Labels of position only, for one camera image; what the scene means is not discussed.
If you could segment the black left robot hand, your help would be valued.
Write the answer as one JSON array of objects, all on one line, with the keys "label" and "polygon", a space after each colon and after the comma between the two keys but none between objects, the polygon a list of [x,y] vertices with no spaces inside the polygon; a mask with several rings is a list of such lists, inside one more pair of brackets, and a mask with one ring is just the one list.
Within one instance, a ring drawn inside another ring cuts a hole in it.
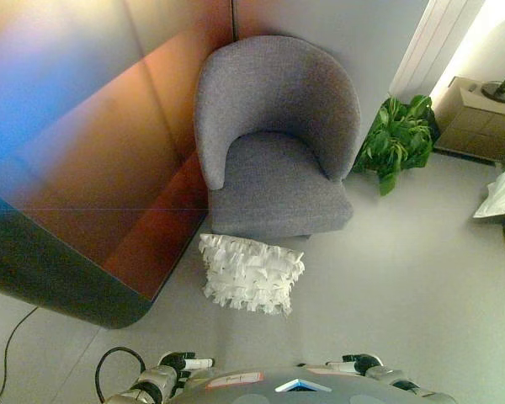
[{"label": "black left robot hand", "polygon": [[158,365],[172,367],[178,378],[188,377],[192,371],[211,368],[215,363],[213,358],[197,358],[195,352],[166,352]]}]

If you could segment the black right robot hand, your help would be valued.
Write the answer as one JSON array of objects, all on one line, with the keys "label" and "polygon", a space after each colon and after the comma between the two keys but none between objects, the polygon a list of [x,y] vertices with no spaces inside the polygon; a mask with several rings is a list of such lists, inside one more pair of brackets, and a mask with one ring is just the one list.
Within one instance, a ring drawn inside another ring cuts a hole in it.
[{"label": "black right robot hand", "polygon": [[346,354],[340,361],[329,361],[325,365],[329,369],[353,373],[365,376],[366,372],[376,366],[382,366],[383,363],[374,355],[366,353]]}]

